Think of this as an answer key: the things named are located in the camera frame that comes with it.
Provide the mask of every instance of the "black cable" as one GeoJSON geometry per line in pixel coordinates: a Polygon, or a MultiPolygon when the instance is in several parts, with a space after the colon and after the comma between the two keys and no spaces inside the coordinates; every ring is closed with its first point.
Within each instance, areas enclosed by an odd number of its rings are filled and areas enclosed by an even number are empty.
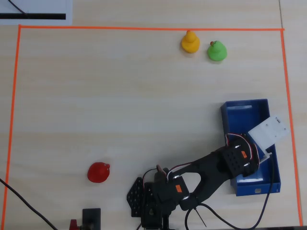
{"type": "Polygon", "coordinates": [[[31,209],[35,214],[37,214],[41,219],[43,219],[53,230],[58,230],[56,227],[54,227],[53,224],[50,223],[49,220],[47,220],[42,214],[40,214],[38,211],[36,211],[18,192],[16,192],[15,189],[10,187],[1,178],[0,178],[0,182],[2,184],[4,184],[8,189],[10,189],[13,193],[15,193],[15,195],[18,196],[18,198],[21,199],[21,201],[24,202],[25,205],[27,205],[29,209],[31,209]]]}
{"type": "Polygon", "coordinates": [[[141,224],[139,224],[139,226],[137,227],[137,229],[136,229],[136,230],[139,230],[139,229],[140,229],[140,227],[141,227],[141,225],[142,225],[142,223],[141,223],[141,224]]]}
{"type": "Polygon", "coordinates": [[[24,11],[22,11],[18,6],[16,6],[11,0],[8,0],[10,4],[12,4],[20,13],[23,13],[24,15],[27,15],[24,11]]]}
{"type": "MultiPolygon", "coordinates": [[[[207,209],[209,209],[218,219],[220,219],[222,222],[224,222],[225,224],[227,224],[228,226],[230,226],[233,229],[236,229],[236,230],[252,230],[252,229],[255,229],[258,226],[258,224],[260,223],[260,221],[261,221],[261,218],[263,216],[265,207],[266,207],[268,199],[269,199],[269,195],[270,195],[270,193],[272,191],[272,187],[273,187],[273,181],[274,181],[274,162],[273,162],[273,158],[272,157],[270,157],[270,158],[271,158],[271,162],[272,162],[271,184],[270,184],[270,188],[269,188],[268,194],[267,194],[267,196],[265,198],[264,205],[263,205],[261,214],[259,216],[259,219],[258,219],[258,221],[256,222],[256,224],[253,227],[248,228],[248,229],[238,228],[238,227],[232,225],[231,223],[227,222],[226,220],[224,220],[222,217],[220,217],[220,215],[218,215],[210,206],[208,206],[206,204],[199,204],[199,206],[204,206],[207,209]]],[[[184,220],[184,224],[186,226],[186,230],[189,230],[189,228],[188,228],[188,217],[189,217],[189,214],[190,214],[191,211],[192,211],[192,209],[189,209],[187,211],[187,214],[186,214],[186,217],[185,217],[185,220],[184,220]]]]}
{"type": "Polygon", "coordinates": [[[142,182],[143,182],[143,189],[144,189],[144,190],[145,190],[145,186],[144,186],[144,178],[145,178],[145,175],[146,175],[148,172],[152,171],[152,170],[157,170],[157,169],[154,168],[154,169],[147,170],[147,171],[144,173],[144,175],[143,175],[142,182]]]}

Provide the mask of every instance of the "light wooden table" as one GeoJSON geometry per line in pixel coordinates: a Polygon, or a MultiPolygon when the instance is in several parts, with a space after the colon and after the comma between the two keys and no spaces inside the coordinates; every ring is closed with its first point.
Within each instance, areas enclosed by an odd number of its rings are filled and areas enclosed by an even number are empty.
{"type": "Polygon", "coordinates": [[[307,155],[305,142],[307,132],[307,107],[305,95],[307,88],[305,60],[307,57],[306,10],[303,0],[281,0],[283,26],[286,28],[285,48],[287,54],[289,85],[299,171],[301,206],[304,225],[307,224],[307,155]]]}
{"type": "MultiPolygon", "coordinates": [[[[142,3],[75,1],[74,25],[281,27],[278,1],[142,3]]],[[[6,100],[0,100],[4,178],[17,28],[1,31],[7,35],[0,46],[10,44],[0,56],[7,82],[1,85],[6,100]]],[[[10,184],[59,229],[87,207],[102,209],[103,229],[135,229],[139,219],[130,217],[125,200],[135,178],[157,163],[171,167],[223,145],[219,107],[227,100],[268,98],[271,113],[289,125],[279,32],[197,32],[202,46],[195,55],[179,49],[183,35],[22,30],[10,184]],[[220,65],[205,54],[217,39],[229,55],[220,65]],[[86,179],[95,161],[111,164],[100,185],[86,179]]],[[[290,136],[277,151],[282,189],[270,196],[261,227],[298,225],[290,136]]],[[[197,182],[187,180],[189,186],[197,182]]],[[[235,197],[226,182],[206,203],[234,225],[251,227],[264,198],[235,197]]],[[[209,211],[199,212],[208,228],[227,228],[209,211]]],[[[171,226],[184,229],[184,215],[180,208],[173,212],[171,226]]],[[[195,213],[189,222],[190,229],[203,229],[195,213]]],[[[49,229],[9,192],[5,229],[21,227],[49,229]]]]}

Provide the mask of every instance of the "blue box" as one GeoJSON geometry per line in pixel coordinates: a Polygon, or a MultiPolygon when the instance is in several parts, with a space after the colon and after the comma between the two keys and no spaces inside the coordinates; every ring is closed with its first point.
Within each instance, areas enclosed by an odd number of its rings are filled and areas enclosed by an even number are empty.
{"type": "MultiPolygon", "coordinates": [[[[267,99],[225,102],[221,106],[221,111],[224,134],[245,133],[248,135],[248,132],[251,129],[270,117],[269,103],[267,99]]],[[[261,159],[263,157],[263,152],[259,147],[258,152],[261,159]]],[[[272,193],[279,193],[281,180],[279,176],[275,145],[269,147],[267,152],[272,153],[270,158],[273,157],[274,162],[272,193]]],[[[251,176],[243,177],[240,175],[231,180],[231,185],[234,187],[237,196],[268,193],[272,176],[272,163],[270,161],[271,159],[268,159],[261,163],[259,169],[251,176]]]]}

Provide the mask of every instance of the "green rubber duck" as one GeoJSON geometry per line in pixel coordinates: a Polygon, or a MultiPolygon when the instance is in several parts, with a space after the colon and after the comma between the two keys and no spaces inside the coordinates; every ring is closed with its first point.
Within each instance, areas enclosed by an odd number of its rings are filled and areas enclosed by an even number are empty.
{"type": "Polygon", "coordinates": [[[208,56],[213,61],[223,61],[227,57],[226,47],[220,42],[210,42],[208,56]]]}

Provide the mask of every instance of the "orange tape border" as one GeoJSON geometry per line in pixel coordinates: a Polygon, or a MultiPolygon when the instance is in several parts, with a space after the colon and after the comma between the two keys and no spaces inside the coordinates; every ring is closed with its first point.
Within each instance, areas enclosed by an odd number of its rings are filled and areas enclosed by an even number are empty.
{"type": "MultiPolygon", "coordinates": [[[[151,27],[114,27],[114,26],[35,26],[35,25],[18,25],[18,35],[17,35],[17,45],[16,45],[16,55],[15,55],[15,67],[14,67],[14,78],[13,78],[13,89],[12,89],[12,105],[11,105],[11,120],[10,120],[10,133],[9,133],[9,144],[8,144],[8,157],[6,165],[6,176],[5,182],[9,182],[10,174],[10,162],[11,162],[11,150],[12,150],[12,134],[13,134],[13,124],[14,124],[14,108],[15,108],[15,93],[16,93],[16,80],[17,80],[17,69],[18,69],[18,59],[19,59],[19,48],[20,48],[20,36],[21,29],[96,29],[96,30],[147,30],[147,31],[280,31],[281,35],[281,45],[283,52],[283,68],[284,77],[287,91],[288,100],[288,110],[290,119],[290,129],[291,129],[291,139],[292,139],[292,149],[293,149],[293,160],[294,160],[294,170],[295,170],[295,185],[296,185],[296,198],[297,198],[297,210],[300,226],[303,226],[302,209],[300,201],[300,190],[299,190],[299,180],[298,180],[298,169],[297,169],[297,158],[296,158],[296,147],[295,147],[295,136],[294,136],[294,126],[292,117],[292,108],[290,100],[290,89],[288,80],[288,71],[286,63],[286,55],[284,48],[284,28],[151,28],[151,27]]],[[[1,230],[4,230],[5,225],[5,214],[7,205],[7,187],[4,188],[4,198],[3,198],[3,209],[2,209],[2,222],[1,230]]]]}

